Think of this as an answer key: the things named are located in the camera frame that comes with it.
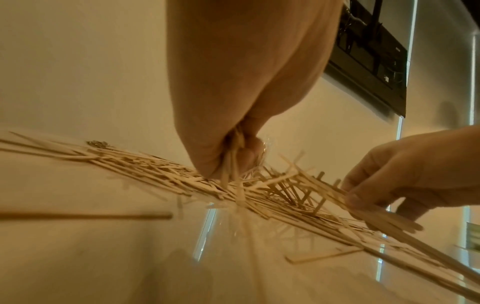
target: wall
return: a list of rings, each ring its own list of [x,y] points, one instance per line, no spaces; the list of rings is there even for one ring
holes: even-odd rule
[[[418,5],[404,136],[467,122],[470,29],[452,13],[456,1],[445,3]],[[380,17],[406,47],[412,11],[413,1],[385,0]],[[1,1],[0,123],[188,163],[173,128],[164,13],[157,0]],[[394,140],[397,123],[323,77],[260,135],[272,141],[270,164],[282,166],[277,153],[293,159],[303,149],[300,165],[333,181],[370,148]],[[420,238],[451,250],[460,217],[459,209],[431,212],[420,220],[426,226]]]

